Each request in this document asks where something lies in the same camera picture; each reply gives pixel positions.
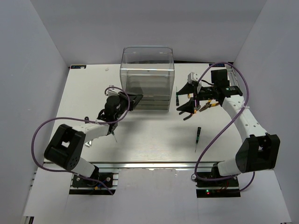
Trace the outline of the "clear plastic drawer cabinet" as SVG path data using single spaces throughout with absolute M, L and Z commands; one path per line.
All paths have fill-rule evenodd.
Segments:
M 137 110 L 169 110 L 175 79 L 173 50 L 166 46 L 129 46 L 120 65 L 122 89 L 142 94 Z

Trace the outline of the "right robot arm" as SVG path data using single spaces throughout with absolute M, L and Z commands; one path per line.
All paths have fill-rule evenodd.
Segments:
M 209 105 L 200 106 L 200 101 L 215 100 L 231 117 L 242 139 L 242 145 L 232 159 L 216 164 L 211 181 L 222 186 L 229 177 L 261 170 L 273 169 L 276 165 L 280 139 L 269 134 L 256 120 L 238 86 L 231 85 L 226 69 L 211 71 L 211 86 L 204 87 L 199 75 L 188 74 L 187 83 L 178 95 L 192 94 L 189 101 L 177 108 L 179 113 L 195 114 Z

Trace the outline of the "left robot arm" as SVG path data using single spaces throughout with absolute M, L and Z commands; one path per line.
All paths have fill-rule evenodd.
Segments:
M 81 157 L 83 146 L 99 137 L 113 135 L 121 116 L 134 110 L 142 98 L 142 94 L 109 93 L 96 121 L 86 120 L 80 126 L 62 124 L 58 127 L 44 152 L 45 159 L 82 176 L 88 186 L 96 185 L 100 179 L 99 168 Z

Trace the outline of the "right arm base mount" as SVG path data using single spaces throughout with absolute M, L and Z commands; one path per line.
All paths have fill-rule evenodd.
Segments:
M 237 177 L 222 181 L 203 181 L 195 175 L 191 179 L 196 183 L 197 198 L 232 198 L 240 197 L 240 188 Z

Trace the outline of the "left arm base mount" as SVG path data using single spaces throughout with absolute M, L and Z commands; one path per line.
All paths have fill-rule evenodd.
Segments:
M 115 193 L 116 187 L 118 185 L 118 173 L 99 172 L 98 180 L 105 184 L 105 186 L 103 186 L 100 182 L 86 180 L 77 175 L 73 175 L 69 189 L 69 194 L 111 196 Z

